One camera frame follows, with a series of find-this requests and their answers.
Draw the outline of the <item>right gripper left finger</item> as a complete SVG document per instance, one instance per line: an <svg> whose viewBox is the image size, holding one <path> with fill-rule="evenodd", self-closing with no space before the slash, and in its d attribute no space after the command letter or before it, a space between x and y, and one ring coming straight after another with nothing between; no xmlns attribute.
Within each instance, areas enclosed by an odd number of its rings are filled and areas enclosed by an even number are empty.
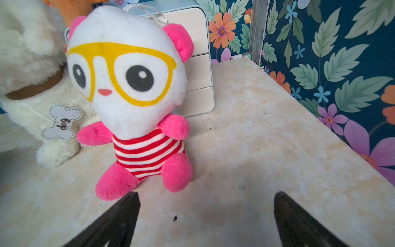
<svg viewBox="0 0 395 247"><path fill-rule="evenodd" d="M136 192L116 202L66 247L129 247L132 242L141 203Z"/></svg>

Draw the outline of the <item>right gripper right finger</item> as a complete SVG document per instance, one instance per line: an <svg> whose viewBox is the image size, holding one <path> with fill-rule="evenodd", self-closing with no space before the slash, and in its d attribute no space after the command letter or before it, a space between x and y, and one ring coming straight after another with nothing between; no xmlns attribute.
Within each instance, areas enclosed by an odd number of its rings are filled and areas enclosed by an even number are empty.
<svg viewBox="0 0 395 247"><path fill-rule="evenodd" d="M285 192L274 198L274 216L284 247L346 247Z"/></svg>

